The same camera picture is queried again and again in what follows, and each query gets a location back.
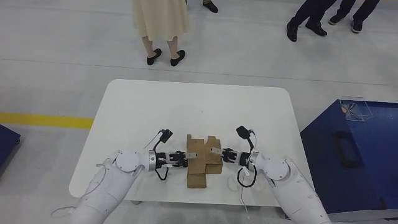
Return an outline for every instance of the concrete floor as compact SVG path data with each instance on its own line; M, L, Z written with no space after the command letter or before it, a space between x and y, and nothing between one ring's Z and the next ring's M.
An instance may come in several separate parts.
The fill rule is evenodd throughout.
M130 0L0 0L0 111L94 118L113 79L285 88L298 126L306 127L341 96L398 102L398 12L382 2L359 35L349 19L323 21L329 36L285 24L304 0L215 0L220 12L188 0L192 31L180 47L186 59L152 67L132 28ZM8 126L22 134L0 177L1 223L68 223L52 210L74 205L68 193L86 130ZM273 208L123 202L107 223L288 223Z

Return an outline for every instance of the yellow floor line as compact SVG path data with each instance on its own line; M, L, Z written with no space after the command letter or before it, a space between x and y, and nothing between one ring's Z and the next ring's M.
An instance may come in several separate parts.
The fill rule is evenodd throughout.
M33 126L90 129L93 125L93 121L94 120L90 118L0 112L0 124L24 124Z

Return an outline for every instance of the cabinet handle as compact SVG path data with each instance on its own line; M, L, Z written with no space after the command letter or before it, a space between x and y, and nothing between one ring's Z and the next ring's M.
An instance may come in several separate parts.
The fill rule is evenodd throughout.
M345 133L343 131L337 131L332 134L332 137L333 137L333 140L335 141L335 144L337 147L337 153L340 158L341 165L344 168L348 168L348 169L358 168L361 165L361 159L360 158L358 160L348 159L345 155L344 148L341 145L341 143L344 141L349 142L350 145L352 145L352 147L353 147L355 155L357 157L359 157L359 152L355 146L355 143L354 143L351 135L348 133Z

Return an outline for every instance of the cardboard piece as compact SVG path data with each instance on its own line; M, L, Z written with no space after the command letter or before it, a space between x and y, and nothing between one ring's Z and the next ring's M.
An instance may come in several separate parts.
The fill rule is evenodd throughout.
M193 139L187 136L187 152L195 152L198 156L188 160L187 187L189 189L204 189L206 184L206 150L204 139Z
M206 174L221 174L223 171L223 160L220 155L211 152L211 148L221 149L221 142L214 136L208 136L206 149Z
M187 152L195 152L198 156L188 160L188 174L206 173L205 140L187 136Z
M206 174L188 174L187 187L189 189L204 189L207 187Z
M206 174L208 175L218 175L223 171L222 164L207 164L206 165Z

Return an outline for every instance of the woman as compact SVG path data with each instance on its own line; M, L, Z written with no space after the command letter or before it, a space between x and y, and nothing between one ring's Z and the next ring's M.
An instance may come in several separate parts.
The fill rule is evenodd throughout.
M165 39L171 53L171 66L184 59L185 51L177 51L178 37L189 31L185 0L132 0L134 26L138 28L148 53L148 65L154 64L162 51L153 49L154 39Z

